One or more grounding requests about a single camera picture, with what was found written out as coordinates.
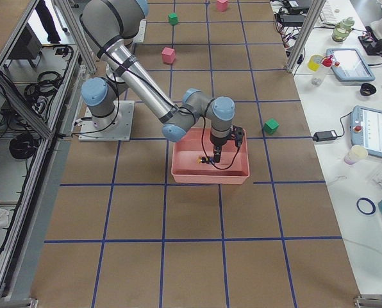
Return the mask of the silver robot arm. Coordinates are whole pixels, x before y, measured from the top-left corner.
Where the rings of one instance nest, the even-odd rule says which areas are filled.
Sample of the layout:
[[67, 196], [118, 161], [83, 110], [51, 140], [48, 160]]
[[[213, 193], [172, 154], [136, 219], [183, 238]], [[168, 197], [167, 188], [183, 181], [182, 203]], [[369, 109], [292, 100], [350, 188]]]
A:
[[165, 95], [124, 45], [137, 35], [140, 21], [147, 17], [148, 11], [147, 1], [90, 1], [80, 23], [92, 51], [109, 65], [112, 76], [121, 78], [163, 123], [162, 132], [167, 140], [180, 141], [200, 117], [211, 121], [213, 157], [210, 160], [218, 163], [222, 147], [234, 130], [235, 103], [224, 96], [210, 98], [197, 89], [185, 92], [181, 106]]

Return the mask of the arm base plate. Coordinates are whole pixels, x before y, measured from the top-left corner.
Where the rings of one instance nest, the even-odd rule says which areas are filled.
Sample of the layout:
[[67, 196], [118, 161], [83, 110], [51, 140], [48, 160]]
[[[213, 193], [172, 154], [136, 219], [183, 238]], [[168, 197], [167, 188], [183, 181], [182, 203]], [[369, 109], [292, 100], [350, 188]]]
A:
[[145, 31], [147, 26], [147, 20], [142, 19], [139, 24], [138, 32], [133, 38], [127, 38], [126, 42], [134, 44], [142, 44], [145, 39]]
[[78, 136], [79, 141], [130, 141], [135, 102], [115, 100], [113, 104], [115, 105], [114, 111], [104, 118], [93, 116], [89, 108], [86, 107], [85, 117], [90, 119], [83, 121]]

